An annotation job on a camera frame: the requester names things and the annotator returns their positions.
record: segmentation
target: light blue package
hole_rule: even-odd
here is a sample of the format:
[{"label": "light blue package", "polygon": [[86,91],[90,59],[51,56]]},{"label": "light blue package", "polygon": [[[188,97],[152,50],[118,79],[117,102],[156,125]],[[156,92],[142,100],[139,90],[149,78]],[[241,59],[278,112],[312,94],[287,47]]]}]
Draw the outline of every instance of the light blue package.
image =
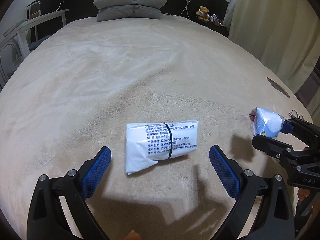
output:
[{"label": "light blue package", "polygon": [[250,113],[253,135],[264,135],[274,138],[283,127],[283,116],[263,108],[255,108]]}]

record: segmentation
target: white package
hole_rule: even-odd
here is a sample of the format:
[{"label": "white package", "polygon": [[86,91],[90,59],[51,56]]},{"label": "white package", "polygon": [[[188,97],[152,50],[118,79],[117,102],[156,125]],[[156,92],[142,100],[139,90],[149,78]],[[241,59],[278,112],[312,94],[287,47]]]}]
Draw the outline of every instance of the white package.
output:
[{"label": "white package", "polygon": [[[167,123],[172,134],[170,159],[197,149],[197,120]],[[171,138],[164,123],[127,123],[125,172],[130,175],[169,158]]]}]

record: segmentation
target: metal bolt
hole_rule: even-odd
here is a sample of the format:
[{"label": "metal bolt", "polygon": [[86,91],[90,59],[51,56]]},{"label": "metal bolt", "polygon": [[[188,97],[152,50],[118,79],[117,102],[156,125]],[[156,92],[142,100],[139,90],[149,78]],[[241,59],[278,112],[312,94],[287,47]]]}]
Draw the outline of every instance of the metal bolt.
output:
[{"label": "metal bolt", "polygon": [[282,177],[281,177],[280,174],[276,174],[275,177],[276,177],[276,180],[278,180],[278,181],[281,181],[281,180],[282,180]]},{"label": "metal bolt", "polygon": [[44,174],[42,174],[42,175],[39,177],[39,181],[44,181],[46,178],[47,178],[47,176],[44,175]]},{"label": "metal bolt", "polygon": [[250,170],[245,170],[244,174],[247,175],[248,177],[251,177],[253,175],[253,172]]},{"label": "metal bolt", "polygon": [[68,171],[68,175],[70,176],[70,177],[73,177],[74,175],[76,175],[77,174],[77,171],[76,170],[70,170],[70,171]]}]

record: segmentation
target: black nightstand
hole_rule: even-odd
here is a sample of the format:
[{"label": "black nightstand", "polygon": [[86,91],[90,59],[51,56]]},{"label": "black nightstand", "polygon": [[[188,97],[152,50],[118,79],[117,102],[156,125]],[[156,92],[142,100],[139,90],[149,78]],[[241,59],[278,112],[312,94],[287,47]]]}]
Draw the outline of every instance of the black nightstand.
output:
[{"label": "black nightstand", "polygon": [[229,31],[227,29],[225,29],[224,27],[216,26],[212,22],[205,23],[203,21],[199,21],[198,18],[191,18],[190,20],[195,23],[198,23],[202,26],[205,26],[215,32],[218,32],[218,33],[222,34],[223,36],[226,36],[226,37],[229,36]]}]

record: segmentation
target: blue textured pad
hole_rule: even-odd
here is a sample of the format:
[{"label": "blue textured pad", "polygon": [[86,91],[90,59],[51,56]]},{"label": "blue textured pad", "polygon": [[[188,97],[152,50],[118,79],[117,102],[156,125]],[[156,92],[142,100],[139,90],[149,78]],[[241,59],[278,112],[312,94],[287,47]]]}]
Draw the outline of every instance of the blue textured pad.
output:
[{"label": "blue textured pad", "polygon": [[209,159],[228,195],[238,200],[240,181],[215,146],[210,148]]},{"label": "blue textured pad", "polygon": [[92,197],[110,161],[111,151],[106,147],[81,181],[80,195],[82,199]]}]

